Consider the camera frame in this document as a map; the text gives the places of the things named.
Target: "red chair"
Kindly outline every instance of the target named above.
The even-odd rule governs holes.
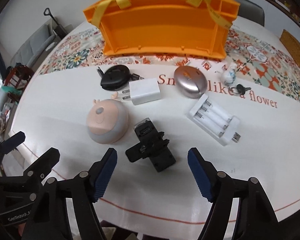
[[[10,71],[5,79],[4,86],[13,87],[23,92],[33,75],[34,71],[27,66],[15,67]],[[13,93],[8,93],[8,97],[15,102],[19,102],[21,98],[21,96]]]

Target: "gray chair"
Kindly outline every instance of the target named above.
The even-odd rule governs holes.
[[[265,26],[265,12],[263,9],[253,2],[248,0],[235,0],[240,3],[238,16],[259,23]]]

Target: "chair backrest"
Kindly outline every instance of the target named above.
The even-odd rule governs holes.
[[[33,74],[33,70],[26,66],[15,67],[8,74],[4,81],[4,85],[15,89],[24,89],[28,85]]]
[[[235,0],[240,3],[238,16],[265,26],[265,12],[257,4],[248,0]]]

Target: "blue gripper pad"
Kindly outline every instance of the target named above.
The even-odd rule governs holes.
[[[191,148],[188,151],[188,165],[192,171],[192,174],[198,185],[201,195],[204,198],[207,198],[209,202],[212,202],[213,196],[211,194],[211,182],[210,182],[207,174],[205,173],[203,166],[200,164],[196,154],[194,153],[194,150],[198,152],[198,150],[196,148]]]
[[[94,199],[98,201],[99,198],[103,197],[106,188],[108,186],[109,180],[112,176],[115,166],[117,165],[117,152],[115,150],[112,151],[106,162],[104,163],[103,167],[101,168],[101,172],[99,176],[95,180],[94,187]]]

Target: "yellow ribbon handle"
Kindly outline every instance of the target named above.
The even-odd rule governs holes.
[[[202,0],[187,0],[186,2],[194,7],[199,7]],[[232,23],[224,19],[220,14],[212,9],[212,7],[210,6],[211,0],[204,0],[204,2],[207,4],[207,9],[212,20],[219,26],[229,30],[232,26]]]
[[[99,27],[101,18],[103,17],[109,4],[113,1],[117,2],[117,5],[119,6],[120,9],[125,9],[125,8],[131,6],[131,3],[129,0],[103,0],[97,5],[97,7],[94,11],[94,14],[93,14],[93,17],[91,20],[91,23],[93,25]]]

